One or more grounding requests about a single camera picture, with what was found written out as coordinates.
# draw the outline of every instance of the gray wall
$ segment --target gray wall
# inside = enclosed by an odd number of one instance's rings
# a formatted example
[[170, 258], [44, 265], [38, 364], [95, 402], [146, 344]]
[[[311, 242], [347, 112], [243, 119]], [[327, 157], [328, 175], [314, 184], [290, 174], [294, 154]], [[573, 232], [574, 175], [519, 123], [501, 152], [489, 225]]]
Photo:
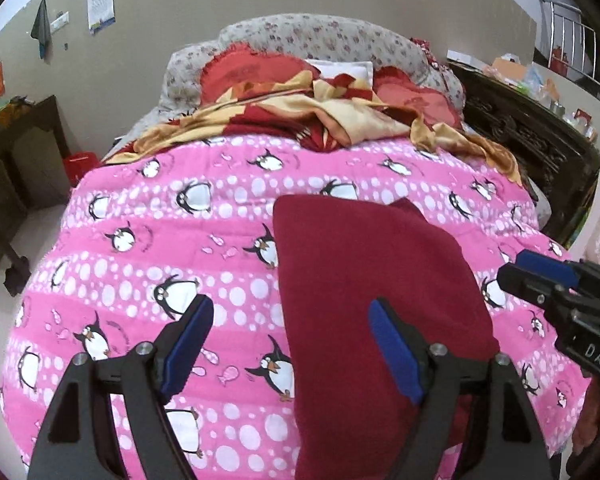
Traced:
[[278, 12], [339, 14], [425, 38], [437, 56], [451, 48], [492, 61], [504, 52], [530, 62], [536, 23], [513, 0], [114, 0], [116, 23], [91, 37], [86, 0], [47, 0], [54, 19], [71, 22], [53, 36], [49, 62], [29, 37], [40, 0], [0, 31], [7, 96], [58, 97], [73, 150], [103, 155], [157, 104], [171, 53], [210, 40], [226, 25]]

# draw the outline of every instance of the folded red cloth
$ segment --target folded red cloth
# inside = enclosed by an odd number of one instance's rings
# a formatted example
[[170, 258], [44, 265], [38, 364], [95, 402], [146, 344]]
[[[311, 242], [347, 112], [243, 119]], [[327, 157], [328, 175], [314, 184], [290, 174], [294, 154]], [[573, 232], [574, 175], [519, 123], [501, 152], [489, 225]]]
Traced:
[[[387, 298], [427, 342], [487, 360], [498, 343], [474, 274], [454, 238], [407, 199], [384, 206], [283, 196], [273, 224], [296, 374], [296, 478], [380, 478], [416, 407], [398, 393], [376, 345], [369, 304]], [[462, 440], [467, 407], [456, 413], [452, 444]]]

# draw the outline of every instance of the penguin print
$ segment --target penguin print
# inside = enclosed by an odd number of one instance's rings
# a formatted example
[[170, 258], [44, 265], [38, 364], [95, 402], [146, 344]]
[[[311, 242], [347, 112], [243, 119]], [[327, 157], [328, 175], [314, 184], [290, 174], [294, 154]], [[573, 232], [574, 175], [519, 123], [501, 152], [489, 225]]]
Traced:
[[268, 335], [273, 343], [273, 352], [266, 354], [259, 368], [245, 368], [248, 373], [264, 377], [267, 384], [280, 396], [282, 401], [290, 401], [296, 396], [294, 367], [291, 359], [282, 353], [280, 346]]
[[264, 155], [258, 155], [255, 160], [247, 160], [247, 163], [264, 171], [279, 171], [285, 167], [282, 161], [275, 155], [271, 155], [268, 149], [264, 150]]
[[82, 333], [74, 333], [74, 337], [82, 343], [82, 348], [94, 361], [102, 361], [110, 357], [107, 336], [100, 328], [100, 318], [96, 312], [96, 321], [82, 329]]
[[516, 227], [518, 228], [518, 231], [522, 232], [522, 231], [524, 231], [524, 229], [518, 222], [516, 222], [516, 217], [519, 217], [520, 215], [521, 215], [520, 206], [518, 204], [516, 204], [511, 208], [511, 221], [516, 225]]
[[524, 386], [525, 391], [537, 397], [538, 391], [540, 390], [540, 383], [538, 383], [531, 365], [526, 363], [522, 365], [520, 379], [522, 379], [522, 385]]
[[151, 158], [148, 160], [142, 170], [137, 170], [145, 178], [155, 178], [160, 173], [160, 161], [157, 158]]
[[394, 173], [397, 173], [400, 176], [411, 175], [411, 170], [409, 168], [407, 168], [404, 164], [401, 164], [400, 162], [392, 161], [390, 156], [385, 158], [385, 160], [383, 160], [379, 164], [379, 166], [382, 166], [383, 168], [388, 168], [389, 170], [393, 171]]
[[480, 286], [484, 301], [493, 308], [504, 308], [507, 304], [507, 297], [498, 285], [498, 280], [489, 280], [484, 278]]
[[176, 195], [176, 204], [189, 214], [211, 211], [211, 184], [189, 184]]
[[559, 258], [562, 257], [562, 248], [553, 240], [549, 240], [549, 250]]
[[24, 353], [18, 361], [18, 381], [20, 387], [28, 386], [34, 392], [36, 391], [36, 382], [38, 381], [38, 367], [40, 366], [40, 356], [30, 352], [31, 346], [27, 346]]
[[177, 274], [154, 288], [155, 303], [160, 305], [164, 313], [171, 319], [182, 316], [189, 305], [198, 295], [200, 282], [197, 278], [193, 280], [176, 280]]
[[459, 195], [456, 195], [453, 191], [449, 194], [449, 203], [453, 206], [453, 208], [458, 211], [464, 218], [469, 219], [473, 215], [469, 206]]
[[536, 315], [535, 312], [531, 312], [533, 316], [531, 318], [531, 331], [534, 334], [538, 334], [540, 337], [544, 337], [546, 333], [544, 332], [544, 326], [542, 325], [542, 320]]
[[109, 197], [96, 195], [89, 202], [89, 215], [94, 220], [102, 220], [107, 214], [107, 207], [109, 207]]
[[64, 274], [66, 273], [67, 268], [69, 267], [69, 262], [60, 262], [54, 270], [53, 275], [51, 276], [51, 289], [58, 288], [64, 280]]
[[111, 240], [111, 246], [118, 253], [126, 253], [134, 248], [136, 235], [131, 230], [131, 224], [127, 221], [126, 227], [119, 227], [112, 234], [105, 234]]
[[555, 393], [558, 395], [558, 406], [561, 408], [567, 407], [567, 396], [560, 391], [559, 388], [555, 389]]
[[320, 190], [320, 194], [346, 200], [358, 199], [358, 190], [353, 182], [338, 183], [337, 180], [331, 180]]
[[484, 184], [481, 184], [480, 182], [478, 182], [477, 180], [474, 179], [474, 181], [471, 183], [471, 189], [473, 189], [474, 191], [477, 191], [478, 194], [485, 200], [491, 200], [491, 193], [489, 192], [489, 189], [487, 189], [487, 187]]
[[264, 236], [256, 238], [251, 247], [243, 247], [242, 250], [247, 253], [255, 253], [258, 259], [267, 266], [267, 269], [275, 269], [278, 266], [276, 241], [269, 228], [264, 224], [262, 226], [264, 227]]
[[178, 439], [180, 447], [185, 453], [191, 453], [202, 458], [200, 448], [200, 428], [198, 419], [200, 415], [196, 410], [164, 410], [171, 424], [171, 429]]

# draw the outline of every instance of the hanging towel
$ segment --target hanging towel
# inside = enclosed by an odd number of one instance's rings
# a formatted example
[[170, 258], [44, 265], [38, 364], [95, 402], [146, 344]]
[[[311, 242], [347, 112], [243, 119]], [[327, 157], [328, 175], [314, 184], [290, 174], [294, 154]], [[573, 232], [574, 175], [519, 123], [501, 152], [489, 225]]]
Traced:
[[40, 2], [36, 20], [33, 22], [33, 28], [31, 29], [31, 37], [34, 40], [38, 40], [40, 44], [40, 59], [45, 59], [46, 48], [51, 43], [51, 25], [49, 23], [49, 16], [46, 13], [46, 0]]

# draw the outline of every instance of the red plastic stool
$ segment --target red plastic stool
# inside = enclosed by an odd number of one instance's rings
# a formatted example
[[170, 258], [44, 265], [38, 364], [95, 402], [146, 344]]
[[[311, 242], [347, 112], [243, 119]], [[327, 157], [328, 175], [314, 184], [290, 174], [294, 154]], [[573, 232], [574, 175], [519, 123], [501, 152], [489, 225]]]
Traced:
[[62, 163], [72, 187], [77, 186], [87, 172], [100, 165], [98, 157], [93, 152], [75, 153], [75, 155], [64, 158]]

